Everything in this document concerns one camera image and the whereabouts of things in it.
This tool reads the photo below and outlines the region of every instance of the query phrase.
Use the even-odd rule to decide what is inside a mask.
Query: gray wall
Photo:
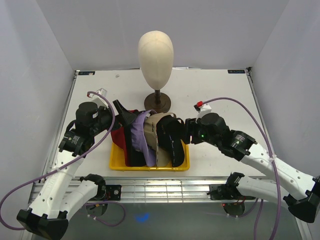
[[[253,66],[254,88],[276,154],[320,175],[320,2],[290,0]],[[320,216],[310,224],[320,239]]]
[[[41,175],[62,116],[73,70],[35,0],[0,1],[0,198]],[[7,199],[2,216],[13,226],[31,185]],[[0,224],[1,239],[21,232]]]
[[[174,65],[252,66],[288,0],[37,0],[74,70],[139,67],[153,30],[173,42]]]

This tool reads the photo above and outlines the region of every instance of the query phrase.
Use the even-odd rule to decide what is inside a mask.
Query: yellow tray
[[[182,142],[184,150],[184,161],[178,167],[172,167],[172,163],[167,166],[126,166],[124,150],[112,143],[109,167],[118,171],[186,171],[190,168],[189,146]]]

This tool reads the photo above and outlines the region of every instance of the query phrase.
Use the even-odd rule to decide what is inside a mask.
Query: tan cap
[[[173,115],[177,117],[173,112],[157,113],[149,116],[143,124],[143,131],[146,143],[155,150],[156,165],[158,167],[165,167],[170,162],[169,153],[163,148],[159,147],[157,136],[157,123],[165,116]]]

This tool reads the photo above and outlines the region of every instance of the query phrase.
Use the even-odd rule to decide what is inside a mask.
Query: pile of hats
[[[185,160],[181,142],[184,122],[172,113],[130,111],[137,115],[134,122],[111,132],[112,141],[124,151],[127,167],[173,167]]]

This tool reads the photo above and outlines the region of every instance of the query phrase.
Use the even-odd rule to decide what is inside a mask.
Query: purple cable
[[[264,206],[264,200],[261,199],[259,211],[258,211],[258,214],[256,215],[256,218],[255,218],[255,221],[254,221],[253,239],[257,239],[257,227],[258,227],[259,217],[260,217],[260,214],[261,214],[263,206]]]
[[[256,205],[257,205],[257,203],[258,203],[258,200],[259,200],[259,198],[257,198],[257,199],[255,200],[255,202],[254,202],[254,204],[252,205],[252,207],[251,207],[246,213],[244,213],[244,214],[242,214],[242,215],[229,215],[229,216],[232,217],[232,218],[243,218],[243,217],[249,215],[249,214],[255,209],[255,207],[256,207]],[[216,215],[216,216],[224,216],[224,217],[225,217],[225,216],[228,216],[228,215],[225,215],[225,214],[223,214],[223,213],[214,213],[214,212],[206,212],[206,214]]]
[[[112,108],[111,106],[111,103],[102,95],[100,95],[99,93],[95,92],[95,91],[88,91],[87,93],[88,95],[89,94],[94,94],[94,95],[97,95],[98,97],[102,98],[103,100],[105,100],[105,102],[108,104],[111,112],[112,112],[112,122],[111,122],[111,125],[110,125],[110,128],[109,130],[106,132],[106,134],[102,137],[102,139],[97,143],[95,144],[92,148],[90,148],[88,151],[86,151],[84,154],[80,155],[80,156],[77,156],[75,159],[73,159],[72,161],[66,163],[65,165],[62,165],[61,167],[59,167],[60,170],[64,169],[65,167],[68,167],[69,165],[75,163],[76,161],[78,161],[79,159],[83,158],[84,156],[86,156],[87,154],[91,153],[94,149],[96,149],[105,139],[106,137],[109,135],[109,133],[111,132],[111,129],[113,128],[114,124],[115,124],[115,120],[116,120],[116,116],[115,116],[115,111],[114,109]],[[1,216],[1,208],[5,202],[5,200],[12,194],[14,193],[15,191],[17,191],[18,189],[20,188],[23,188],[24,186],[27,186],[29,184],[32,184],[34,182],[37,182],[41,179],[44,179],[44,178],[47,178],[55,173],[57,173],[58,171],[57,170],[53,170],[45,175],[42,175],[42,176],[39,176],[35,179],[32,179],[30,181],[27,181],[17,187],[15,187],[14,189],[12,189],[11,191],[9,191],[3,198],[2,200],[0,201],[0,223],[2,223],[3,226],[5,226],[6,228],[8,229],[11,229],[11,230],[16,230],[16,231],[21,231],[21,230],[25,230],[24,227],[14,227],[14,226],[10,226],[9,224],[7,224],[4,219],[2,218]]]
[[[268,148],[269,156],[270,156],[270,158],[272,158],[273,157],[273,151],[272,151],[272,148],[271,148],[271,144],[270,144],[270,142],[269,142],[269,140],[267,138],[267,135],[265,134],[265,132],[263,131],[263,129],[259,125],[259,123],[256,120],[256,118],[249,111],[249,109],[245,105],[243,105],[241,102],[239,102],[238,100],[230,98],[230,97],[213,98],[213,99],[204,101],[203,104],[208,104],[208,103],[211,103],[211,102],[214,102],[214,101],[217,101],[217,100],[229,100],[229,101],[232,101],[232,102],[235,102],[235,103],[239,104],[241,107],[244,108],[244,110],[250,115],[250,117],[252,118],[252,120],[254,121],[256,126],[258,127],[259,131],[261,132],[261,134],[262,134],[262,136],[264,138],[264,141],[266,143],[266,146]],[[280,221],[280,214],[281,214],[280,179],[279,179],[278,170],[277,170],[277,166],[276,166],[275,161],[272,161],[271,164],[272,164],[272,167],[273,167],[273,170],[274,170],[274,175],[275,175],[275,184],[276,184],[276,193],[277,193],[277,208],[276,208],[275,222],[274,222],[273,230],[272,230],[272,233],[271,233],[271,236],[270,236],[269,240],[273,240],[275,238],[275,236],[276,236],[276,233],[277,233],[277,230],[278,230],[278,226],[279,226],[279,221]],[[259,220],[259,217],[260,217],[260,213],[261,212],[258,212],[258,214],[256,216],[257,225],[258,225],[258,220]]]
[[[121,204],[121,203],[119,203],[119,202],[116,202],[116,201],[99,201],[99,202],[86,203],[86,204],[83,205],[83,206],[92,206],[92,205],[97,205],[97,204],[117,204],[117,205],[119,205],[119,206],[122,208],[122,210],[123,210],[123,216],[122,216],[121,220],[120,220],[119,222],[115,223],[115,224],[108,223],[108,222],[106,222],[106,221],[104,221],[104,220],[102,220],[102,219],[100,219],[100,218],[97,218],[97,217],[94,216],[94,215],[89,214],[90,217],[95,218],[95,219],[98,220],[100,223],[103,223],[104,225],[107,225],[107,226],[109,226],[109,227],[116,227],[116,226],[120,225],[120,224],[125,220],[126,215],[127,215],[126,208],[125,208],[125,206],[124,206],[123,204]]]

